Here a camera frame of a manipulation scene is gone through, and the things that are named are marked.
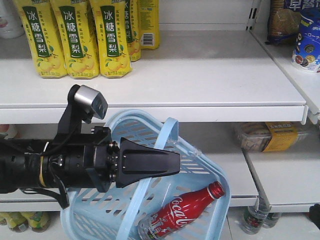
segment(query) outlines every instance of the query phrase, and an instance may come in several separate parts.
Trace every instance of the blue snack can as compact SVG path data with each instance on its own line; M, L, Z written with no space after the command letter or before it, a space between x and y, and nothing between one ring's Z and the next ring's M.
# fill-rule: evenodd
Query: blue snack can
M320 73L320 8L306 8L300 13L292 64L308 73Z

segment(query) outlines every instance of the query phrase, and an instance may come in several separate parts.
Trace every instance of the white shelf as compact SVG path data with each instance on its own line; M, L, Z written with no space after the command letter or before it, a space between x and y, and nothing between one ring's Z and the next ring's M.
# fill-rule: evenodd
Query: white shelf
M316 123L320 114L320 75L319 73L308 73L295 68L291 62L295 44L269 45L265 24L259 23L252 34L265 49L275 64L282 70L295 88L306 100L309 109L309 118Z
M41 233L33 232L31 229L28 229L21 233L16 233L11 230L7 226L0 226L1 237L0 239L5 240L69 240L68 236L65 234L63 227L60 222L59 212L51 212L51 224L49 228ZM221 232L221 236L219 240L232 240L231 233L229 230L228 221L225 220L224 226Z
M245 152L248 165L271 212L308 212L319 203L319 132L284 152Z
M92 124L84 124L89 131ZM43 139L52 139L57 131L56 124L18 125L21 135L36 138L41 133ZM229 123L201 122L180 123L179 135L215 161L224 169L231 188L230 206L254 205L258 196L249 167L240 147L234 143ZM26 195L20 190L0 194L0 211L59 211L59 204L51 197L34 194Z
M244 212L243 207L231 207L224 222L220 240L318 240L319 229L303 213L284 213L277 224L270 229L262 228L255 235L244 233L239 227L239 220ZM28 229L15 233L7 226L0 226L1 239L6 240L68 240L62 228L58 212L51 212L51 225L42 232L36 233Z
M306 101L249 32L162 31L161 40L123 78L74 80L40 78L26 37L1 39L0 124L57 123L74 84L101 91L106 118L135 108L161 121L305 120Z
M249 235L241 230L239 223L244 214L243 207L232 207L227 219L233 240L318 240L320 231L304 213L283 213L272 228L261 228L257 234Z

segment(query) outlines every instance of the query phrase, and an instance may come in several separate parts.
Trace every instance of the metal screw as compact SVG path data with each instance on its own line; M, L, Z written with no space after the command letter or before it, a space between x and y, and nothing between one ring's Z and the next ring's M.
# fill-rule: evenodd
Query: metal screw
M110 174L109 175L109 178L111 179L111 181L115 182L116 181L116 177L117 175L116 174Z
M116 141L110 142L109 143L109 147L110 148L116 148L116 147L118 147L118 143Z

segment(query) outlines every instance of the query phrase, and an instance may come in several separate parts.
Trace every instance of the barcode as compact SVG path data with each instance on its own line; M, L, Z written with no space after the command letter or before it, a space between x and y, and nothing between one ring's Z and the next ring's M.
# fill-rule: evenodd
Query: barcode
M142 46L154 46L154 39L153 33L144 33L142 36Z

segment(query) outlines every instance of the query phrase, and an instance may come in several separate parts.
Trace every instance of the yellow drink bottle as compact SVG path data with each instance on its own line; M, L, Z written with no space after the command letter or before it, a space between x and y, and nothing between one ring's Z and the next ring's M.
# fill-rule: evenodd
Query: yellow drink bottle
M141 58L138 0L125 0L125 33L131 62Z
M99 75L98 46L88 0L50 0L58 22L66 69L75 79Z
M5 218L9 229L16 233L22 233L28 229L28 220L18 211L1 211L0 216Z
M36 71L42 78L67 75L57 22L48 0L13 0L22 20Z
M32 231L42 233L48 229L50 225L50 216L46 211L21 211Z
M99 46L100 71L121 78L131 68L125 28L125 0L90 0Z
M141 49L156 49L160 45L159 0L139 0Z

